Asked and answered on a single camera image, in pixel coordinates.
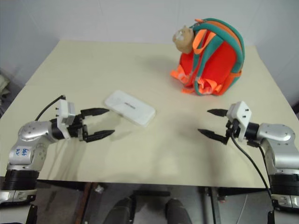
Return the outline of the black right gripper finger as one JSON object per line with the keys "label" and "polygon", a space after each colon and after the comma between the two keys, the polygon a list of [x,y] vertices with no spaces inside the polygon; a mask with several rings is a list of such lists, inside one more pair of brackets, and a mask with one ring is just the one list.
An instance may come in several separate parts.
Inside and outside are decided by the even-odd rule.
{"label": "black right gripper finger", "polygon": [[227,144],[227,142],[228,142],[228,140],[230,138],[230,136],[228,134],[226,134],[226,136],[221,136],[221,135],[218,135],[215,132],[207,130],[207,129],[198,129],[198,131],[201,134],[203,134],[204,136],[206,136],[206,137],[208,137],[210,139],[219,141],[219,142],[221,142],[224,145]]}
{"label": "black right gripper finger", "polygon": [[225,117],[227,115],[228,110],[225,109],[210,109],[207,110],[207,112],[216,115],[216,116],[220,116],[220,117]]}

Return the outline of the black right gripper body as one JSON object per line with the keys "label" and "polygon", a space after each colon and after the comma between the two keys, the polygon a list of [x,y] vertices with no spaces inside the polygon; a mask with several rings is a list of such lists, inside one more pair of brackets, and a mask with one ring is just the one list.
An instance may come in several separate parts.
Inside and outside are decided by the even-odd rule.
{"label": "black right gripper body", "polygon": [[229,139],[231,137],[238,138],[240,134],[241,128],[239,127],[240,122],[237,119],[233,119],[233,121],[228,121],[226,124],[226,138]]}

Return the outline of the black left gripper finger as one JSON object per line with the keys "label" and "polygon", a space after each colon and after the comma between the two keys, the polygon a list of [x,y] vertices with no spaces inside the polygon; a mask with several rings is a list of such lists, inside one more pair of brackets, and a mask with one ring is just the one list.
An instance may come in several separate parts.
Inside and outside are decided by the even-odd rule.
{"label": "black left gripper finger", "polygon": [[115,132],[115,130],[103,130],[103,131],[95,132],[92,135],[85,136],[85,142],[101,140],[101,139],[106,138],[107,136],[113,134],[114,132]]}
{"label": "black left gripper finger", "polygon": [[89,108],[89,109],[81,110],[81,117],[98,116],[106,112],[109,112],[109,110],[106,108]]}

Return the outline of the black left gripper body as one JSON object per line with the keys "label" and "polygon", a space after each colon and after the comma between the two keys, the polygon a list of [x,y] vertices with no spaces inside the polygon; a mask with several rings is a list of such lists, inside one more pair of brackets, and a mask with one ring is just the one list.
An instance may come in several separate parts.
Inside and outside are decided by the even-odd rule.
{"label": "black left gripper body", "polygon": [[78,138],[79,141],[86,141],[88,136],[87,125],[83,120],[87,116],[88,110],[81,110],[81,113],[76,115],[72,124],[67,128],[71,137]]}

